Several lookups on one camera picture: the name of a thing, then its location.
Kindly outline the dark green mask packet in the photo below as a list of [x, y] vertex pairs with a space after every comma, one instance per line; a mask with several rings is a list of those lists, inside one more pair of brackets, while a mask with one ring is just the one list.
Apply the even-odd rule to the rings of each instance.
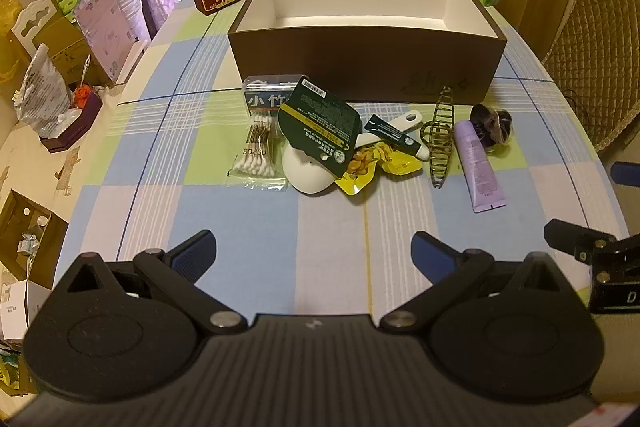
[[306, 76], [280, 106], [278, 123], [293, 148], [314, 158], [335, 178], [346, 172], [362, 130], [356, 109]]

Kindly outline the yellow snack packet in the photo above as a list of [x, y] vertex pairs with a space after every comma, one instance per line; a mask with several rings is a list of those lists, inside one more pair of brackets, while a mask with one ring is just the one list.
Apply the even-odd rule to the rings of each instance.
[[347, 196], [355, 196], [373, 181], [378, 169], [391, 176], [410, 176], [422, 168], [420, 159], [384, 142], [376, 142], [358, 148], [346, 172], [334, 184]]

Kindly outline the dark green cream tube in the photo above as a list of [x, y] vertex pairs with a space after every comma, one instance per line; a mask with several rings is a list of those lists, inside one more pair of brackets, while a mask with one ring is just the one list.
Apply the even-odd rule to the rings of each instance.
[[422, 115], [416, 110], [412, 110], [393, 121], [386, 121], [378, 115], [372, 115], [364, 125], [364, 129], [376, 135], [388, 145], [393, 145], [402, 153], [425, 162], [430, 159], [430, 151], [409, 134], [409, 131], [421, 124], [421, 122]]

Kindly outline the cotton swab bag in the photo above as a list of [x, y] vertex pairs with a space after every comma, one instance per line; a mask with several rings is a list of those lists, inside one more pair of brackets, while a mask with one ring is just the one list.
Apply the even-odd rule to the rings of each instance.
[[284, 146], [275, 113], [250, 113], [247, 136], [227, 173], [227, 183], [254, 190], [284, 190], [288, 186], [282, 164]]

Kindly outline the white handheld massager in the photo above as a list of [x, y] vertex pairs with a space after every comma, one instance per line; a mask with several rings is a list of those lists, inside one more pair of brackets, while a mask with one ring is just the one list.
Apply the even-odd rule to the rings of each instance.
[[282, 167], [288, 183], [306, 195], [326, 191], [336, 180], [330, 170], [290, 143], [285, 145], [282, 153]]

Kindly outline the gold metal hair clip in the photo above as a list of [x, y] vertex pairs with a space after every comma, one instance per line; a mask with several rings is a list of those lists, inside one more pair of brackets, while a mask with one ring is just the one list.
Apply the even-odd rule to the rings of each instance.
[[430, 151], [432, 185], [442, 188], [454, 148], [454, 94], [450, 87], [440, 90], [432, 118], [422, 126], [420, 138]]

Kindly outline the clear dental floss box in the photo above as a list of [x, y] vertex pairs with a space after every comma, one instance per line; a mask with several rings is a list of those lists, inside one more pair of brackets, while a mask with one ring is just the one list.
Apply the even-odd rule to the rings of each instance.
[[242, 81], [248, 115], [277, 113], [305, 75], [257, 75]]

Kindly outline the silver plastic bag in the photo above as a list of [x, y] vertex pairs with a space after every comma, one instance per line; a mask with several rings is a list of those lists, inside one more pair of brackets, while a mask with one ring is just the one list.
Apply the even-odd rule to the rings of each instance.
[[47, 138], [58, 116], [74, 106], [72, 92], [49, 57], [49, 48], [40, 44], [32, 58], [20, 90], [13, 95], [17, 120], [27, 124], [39, 138]]

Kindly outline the dark purple velvet scrunchie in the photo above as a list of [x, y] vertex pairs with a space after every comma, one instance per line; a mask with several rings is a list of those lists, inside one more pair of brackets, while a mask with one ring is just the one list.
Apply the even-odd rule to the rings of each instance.
[[510, 138], [512, 117], [506, 110], [476, 104], [471, 109], [470, 121], [485, 148], [506, 144]]

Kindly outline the purple lotion tube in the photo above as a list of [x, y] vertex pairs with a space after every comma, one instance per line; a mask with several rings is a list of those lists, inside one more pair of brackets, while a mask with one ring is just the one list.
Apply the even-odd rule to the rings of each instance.
[[454, 143], [469, 189], [473, 211], [481, 213], [504, 207], [506, 198], [471, 121], [462, 120], [454, 125]]

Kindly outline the checkered tablecloth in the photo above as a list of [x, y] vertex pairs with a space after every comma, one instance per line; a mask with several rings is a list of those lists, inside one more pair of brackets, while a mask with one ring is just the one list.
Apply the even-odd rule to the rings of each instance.
[[296, 153], [286, 154], [279, 180], [232, 176], [248, 135], [227, 39], [235, 15], [229, 8], [207, 17], [192, 0], [177, 4], [89, 162], [58, 269], [84, 251], [128, 260], [207, 229], [217, 258], [198, 283], [247, 317], [379, 317], [427, 286], [410, 257], [419, 231], [501, 260], [545, 251], [542, 230], [555, 218], [626, 235], [585, 131], [511, 27], [485, 100], [512, 119], [508, 143], [489, 155], [503, 207], [476, 212], [457, 161], [442, 187], [427, 171], [405, 178], [378, 171], [354, 195]]

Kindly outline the brown open carton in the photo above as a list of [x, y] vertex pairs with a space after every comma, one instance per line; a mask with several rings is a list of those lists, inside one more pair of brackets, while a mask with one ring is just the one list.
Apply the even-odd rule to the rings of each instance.
[[1, 263], [18, 280], [51, 289], [68, 223], [13, 190], [1, 210]]

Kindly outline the dark red tray box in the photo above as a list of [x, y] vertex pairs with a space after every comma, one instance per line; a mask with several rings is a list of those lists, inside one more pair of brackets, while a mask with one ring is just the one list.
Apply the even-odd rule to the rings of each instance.
[[41, 144], [50, 154], [69, 150], [90, 130], [102, 106], [102, 98], [96, 88], [77, 88], [74, 92], [74, 106], [58, 116], [47, 138], [40, 139]]

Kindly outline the cardboard box with white cutout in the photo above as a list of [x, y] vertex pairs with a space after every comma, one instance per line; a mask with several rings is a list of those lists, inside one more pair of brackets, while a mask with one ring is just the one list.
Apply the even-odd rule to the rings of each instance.
[[88, 42], [62, 14], [55, 0], [30, 2], [17, 14], [8, 36], [18, 57], [26, 62], [44, 44], [48, 48], [48, 57], [68, 87], [79, 87], [81, 80], [89, 82], [90, 68], [85, 68], [91, 55]]

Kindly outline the yellow plastic bag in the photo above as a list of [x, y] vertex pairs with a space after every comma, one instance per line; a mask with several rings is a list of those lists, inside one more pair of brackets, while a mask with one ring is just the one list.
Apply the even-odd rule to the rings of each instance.
[[12, 80], [20, 60], [14, 51], [9, 32], [22, 12], [20, 0], [0, 0], [0, 81]]

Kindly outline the brown cardboard storage box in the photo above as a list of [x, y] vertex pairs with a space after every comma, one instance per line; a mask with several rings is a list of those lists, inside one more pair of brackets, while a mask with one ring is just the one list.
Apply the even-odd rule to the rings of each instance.
[[304, 75], [347, 102], [484, 100], [506, 35], [478, 0], [246, 0], [228, 38], [241, 78]]

